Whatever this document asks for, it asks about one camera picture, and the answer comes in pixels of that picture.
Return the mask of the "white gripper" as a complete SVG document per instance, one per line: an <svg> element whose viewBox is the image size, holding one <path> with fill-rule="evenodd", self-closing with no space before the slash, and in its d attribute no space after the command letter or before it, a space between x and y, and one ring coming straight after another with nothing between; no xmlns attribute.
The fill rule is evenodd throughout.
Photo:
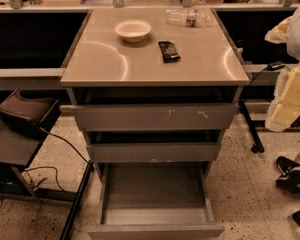
<svg viewBox="0 0 300 240"><path fill-rule="evenodd" d="M300 66L282 70L274 90L274 99L267 111L265 127L282 132L300 116Z"/></svg>

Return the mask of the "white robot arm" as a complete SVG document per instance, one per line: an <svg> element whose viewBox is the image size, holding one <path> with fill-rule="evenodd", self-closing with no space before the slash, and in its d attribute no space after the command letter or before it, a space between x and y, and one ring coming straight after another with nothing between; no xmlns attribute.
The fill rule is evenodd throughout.
<svg viewBox="0 0 300 240"><path fill-rule="evenodd" d="M300 6L294 14L271 29L265 40L271 43L285 43L287 54L296 58L299 64L291 70L282 70L278 77L265 127L274 132L289 128L300 116Z"/></svg>

